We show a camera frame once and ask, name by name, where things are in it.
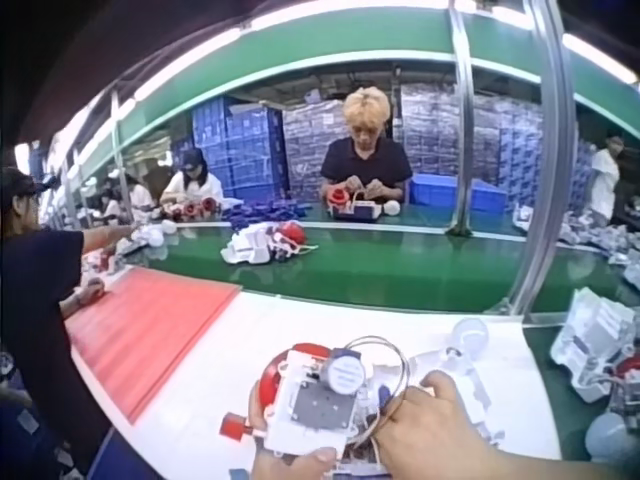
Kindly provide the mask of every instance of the fingernail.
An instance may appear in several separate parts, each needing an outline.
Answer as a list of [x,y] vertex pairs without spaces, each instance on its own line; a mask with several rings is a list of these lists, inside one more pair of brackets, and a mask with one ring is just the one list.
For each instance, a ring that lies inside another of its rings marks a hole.
[[321,448],[316,450],[315,456],[323,463],[335,462],[338,452],[335,448]]

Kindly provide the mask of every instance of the green overhead panel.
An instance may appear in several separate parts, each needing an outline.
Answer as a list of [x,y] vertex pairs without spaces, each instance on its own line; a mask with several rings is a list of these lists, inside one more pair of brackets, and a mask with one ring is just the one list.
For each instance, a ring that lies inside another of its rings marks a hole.
[[[139,102],[120,122],[122,148],[208,98],[282,72],[376,58],[453,61],[446,15],[445,10],[409,7],[350,9],[247,33]],[[532,32],[486,15],[468,14],[465,22],[476,66],[539,81]],[[571,57],[577,100],[640,138],[638,91],[588,60]],[[106,138],[82,165],[83,178],[112,156]]]

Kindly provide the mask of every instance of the black cap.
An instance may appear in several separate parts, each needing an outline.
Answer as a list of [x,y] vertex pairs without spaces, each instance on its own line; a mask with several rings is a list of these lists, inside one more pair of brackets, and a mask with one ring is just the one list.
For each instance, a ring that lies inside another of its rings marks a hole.
[[53,185],[52,181],[37,183],[33,177],[25,175],[15,167],[2,167],[2,213],[11,208],[14,197],[33,197]]
[[202,155],[202,150],[200,150],[199,148],[186,150],[182,154],[182,169],[187,172],[195,170],[203,163],[204,156]]

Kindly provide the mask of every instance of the person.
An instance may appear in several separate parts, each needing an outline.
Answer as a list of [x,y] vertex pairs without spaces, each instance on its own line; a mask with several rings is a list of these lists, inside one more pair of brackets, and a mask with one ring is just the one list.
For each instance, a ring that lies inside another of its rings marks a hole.
[[71,359],[64,321],[104,291],[95,280],[74,293],[82,255],[115,244],[132,227],[41,229],[39,193],[30,176],[2,167],[2,343],[44,423],[70,444],[86,474],[110,424]]
[[151,193],[147,187],[142,185],[133,176],[125,173],[127,186],[129,187],[129,198],[131,200],[131,208],[134,210],[147,211],[153,208],[154,202]]
[[160,197],[160,203],[183,203],[189,199],[223,198],[222,184],[209,173],[202,150],[193,148],[182,156],[182,169],[176,173]]
[[364,190],[367,200],[404,200],[411,166],[402,145],[382,135],[390,113],[387,96],[375,87],[347,97],[344,116],[351,136],[329,145],[320,170],[322,198],[342,187],[351,194]]
[[588,186],[588,206],[594,223],[599,227],[607,226],[613,216],[614,189],[620,180],[616,160],[624,150],[622,138],[612,134],[608,135],[606,145],[593,156]]
[[[391,400],[374,434],[382,464],[392,478],[402,480],[596,480],[620,479],[607,467],[586,462],[565,462],[502,452],[483,440],[471,425],[455,382],[433,371],[421,382],[433,394],[410,387]],[[249,399],[249,423],[265,430],[258,400],[258,385]],[[321,448],[297,457],[290,465],[258,449],[252,480],[320,480],[335,465],[336,451]]]
[[110,224],[117,224],[122,210],[116,198],[115,193],[109,187],[102,189],[100,193],[100,202],[102,203],[102,218]]

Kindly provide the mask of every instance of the black shirt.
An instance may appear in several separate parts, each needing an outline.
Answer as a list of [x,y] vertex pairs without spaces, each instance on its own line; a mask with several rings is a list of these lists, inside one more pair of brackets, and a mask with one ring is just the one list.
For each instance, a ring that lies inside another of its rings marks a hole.
[[82,232],[41,230],[2,242],[2,343],[44,423],[85,473],[109,421],[71,359],[59,302],[80,283]]
[[336,183],[355,175],[365,187],[378,179],[386,187],[395,188],[411,178],[411,166],[402,145],[393,140],[380,137],[375,152],[364,160],[356,153],[353,140],[342,138],[329,145],[320,175]]

